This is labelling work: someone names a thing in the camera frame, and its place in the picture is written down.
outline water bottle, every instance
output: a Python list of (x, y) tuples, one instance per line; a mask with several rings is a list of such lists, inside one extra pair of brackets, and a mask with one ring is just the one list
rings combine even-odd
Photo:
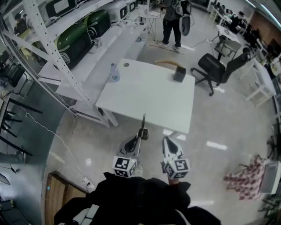
[(117, 82), (118, 80), (120, 80), (119, 70), (117, 68), (117, 65), (114, 63), (112, 63), (110, 67), (110, 76), (113, 82)]

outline wooden panel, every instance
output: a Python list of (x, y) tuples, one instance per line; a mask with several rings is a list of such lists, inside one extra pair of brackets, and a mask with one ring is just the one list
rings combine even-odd
[(272, 39), (275, 39), (279, 44), (281, 43), (281, 31), (257, 11), (255, 11), (250, 24), (253, 29), (259, 29), (261, 38), (266, 44), (270, 44)]
[(54, 225), (55, 214), (70, 199), (85, 197), (86, 192), (75, 187), (67, 180), (55, 173), (49, 174), (47, 178), (47, 189), (45, 194), (45, 224)]
[(66, 191), (66, 198), (64, 200), (64, 205), (70, 201), (72, 198), (84, 198), (86, 194), (80, 190), (78, 190), (76, 187), (69, 185), (67, 187)]

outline power strip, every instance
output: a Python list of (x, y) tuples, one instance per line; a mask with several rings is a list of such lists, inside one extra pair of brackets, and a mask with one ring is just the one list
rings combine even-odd
[(85, 181), (86, 187), (91, 188), (91, 189), (94, 190), (95, 186), (93, 185), (93, 183), (91, 181), (89, 181), (89, 179), (87, 177), (83, 177), (83, 180)]

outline wooden board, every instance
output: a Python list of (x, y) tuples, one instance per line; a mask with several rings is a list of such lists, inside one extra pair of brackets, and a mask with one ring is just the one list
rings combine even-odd
[(86, 192), (55, 173), (47, 178), (45, 224), (54, 225), (55, 214), (72, 198), (85, 197)]

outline red checkered cloth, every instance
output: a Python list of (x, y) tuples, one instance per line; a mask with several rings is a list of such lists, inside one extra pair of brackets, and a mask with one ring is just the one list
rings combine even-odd
[(227, 174), (223, 180), (228, 184), (227, 189), (240, 192), (239, 200), (256, 200), (262, 196), (259, 189), (263, 180), (265, 165), (270, 160), (255, 155), (249, 166), (237, 173)]

